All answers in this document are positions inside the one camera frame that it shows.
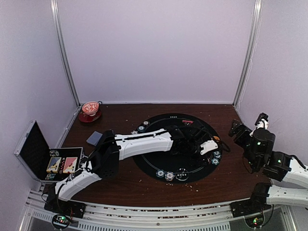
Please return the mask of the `red black all-in triangle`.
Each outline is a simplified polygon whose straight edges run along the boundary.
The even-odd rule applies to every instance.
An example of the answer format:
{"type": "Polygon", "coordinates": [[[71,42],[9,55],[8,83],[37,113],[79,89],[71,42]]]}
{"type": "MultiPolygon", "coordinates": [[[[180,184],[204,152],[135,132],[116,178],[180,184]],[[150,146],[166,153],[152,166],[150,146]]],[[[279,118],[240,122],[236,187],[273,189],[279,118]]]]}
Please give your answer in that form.
{"type": "Polygon", "coordinates": [[[182,122],[185,124],[185,125],[191,125],[193,123],[193,121],[191,120],[182,120],[182,122]]]}

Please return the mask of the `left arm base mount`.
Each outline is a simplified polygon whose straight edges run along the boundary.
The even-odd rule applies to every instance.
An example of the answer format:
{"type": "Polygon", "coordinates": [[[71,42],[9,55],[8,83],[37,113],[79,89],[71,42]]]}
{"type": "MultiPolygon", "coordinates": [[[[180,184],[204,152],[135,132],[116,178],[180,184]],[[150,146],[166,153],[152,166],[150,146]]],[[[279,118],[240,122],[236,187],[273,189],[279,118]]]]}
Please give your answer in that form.
{"type": "Polygon", "coordinates": [[[83,218],[86,205],[80,202],[52,200],[44,205],[44,209],[69,218],[83,218]]]}

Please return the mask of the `green white chips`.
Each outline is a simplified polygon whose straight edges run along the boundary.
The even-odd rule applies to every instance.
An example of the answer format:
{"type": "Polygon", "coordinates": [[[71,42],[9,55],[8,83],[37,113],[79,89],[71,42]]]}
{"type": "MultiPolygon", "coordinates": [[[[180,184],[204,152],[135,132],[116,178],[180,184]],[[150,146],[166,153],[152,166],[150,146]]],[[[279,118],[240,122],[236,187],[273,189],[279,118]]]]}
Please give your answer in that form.
{"type": "Polygon", "coordinates": [[[212,163],[213,165],[217,166],[217,165],[219,164],[219,159],[217,159],[217,158],[212,158],[212,159],[211,159],[211,163],[212,163]]]}
{"type": "Polygon", "coordinates": [[[156,176],[159,178],[164,177],[164,175],[165,175],[165,172],[161,169],[156,172],[156,176]]]}
{"type": "Polygon", "coordinates": [[[139,127],[137,128],[137,131],[138,131],[138,132],[144,132],[144,130],[145,130],[145,127],[144,127],[144,126],[139,126],[139,127]]]}

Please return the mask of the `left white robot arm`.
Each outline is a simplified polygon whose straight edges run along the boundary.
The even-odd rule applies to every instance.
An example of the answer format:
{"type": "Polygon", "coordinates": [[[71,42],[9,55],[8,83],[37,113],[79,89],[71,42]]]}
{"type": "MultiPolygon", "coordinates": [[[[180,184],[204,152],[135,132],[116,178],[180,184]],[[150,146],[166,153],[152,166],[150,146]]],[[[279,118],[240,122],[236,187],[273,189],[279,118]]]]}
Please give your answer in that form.
{"type": "Polygon", "coordinates": [[[121,160],[147,153],[168,152],[179,141],[188,143],[188,140],[189,136],[177,126],[131,135],[114,134],[108,130],[78,169],[49,187],[46,204],[64,214],[69,210],[68,201],[75,194],[92,183],[117,174],[121,160]]]}

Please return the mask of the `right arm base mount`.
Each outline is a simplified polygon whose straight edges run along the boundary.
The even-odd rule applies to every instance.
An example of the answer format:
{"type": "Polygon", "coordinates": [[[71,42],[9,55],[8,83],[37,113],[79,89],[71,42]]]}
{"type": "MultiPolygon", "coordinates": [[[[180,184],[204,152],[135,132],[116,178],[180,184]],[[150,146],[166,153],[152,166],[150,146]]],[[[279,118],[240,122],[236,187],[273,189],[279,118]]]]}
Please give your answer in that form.
{"type": "Polygon", "coordinates": [[[262,213],[264,210],[271,209],[271,205],[253,202],[250,199],[230,203],[233,218],[262,213]]]}

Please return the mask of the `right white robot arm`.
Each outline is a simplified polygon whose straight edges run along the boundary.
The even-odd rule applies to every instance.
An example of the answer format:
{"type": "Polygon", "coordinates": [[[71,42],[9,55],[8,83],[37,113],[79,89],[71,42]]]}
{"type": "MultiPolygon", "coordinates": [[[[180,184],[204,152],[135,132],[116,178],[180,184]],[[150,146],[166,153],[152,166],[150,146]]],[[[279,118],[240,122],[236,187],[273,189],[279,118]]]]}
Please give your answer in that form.
{"type": "Polygon", "coordinates": [[[247,209],[257,212],[264,205],[308,206],[308,167],[296,155],[274,151],[275,134],[268,130],[268,121],[258,119],[254,130],[233,120],[229,136],[243,149],[251,173],[262,172],[279,182],[298,185],[298,189],[279,187],[270,183],[257,183],[247,201],[247,209]]]}

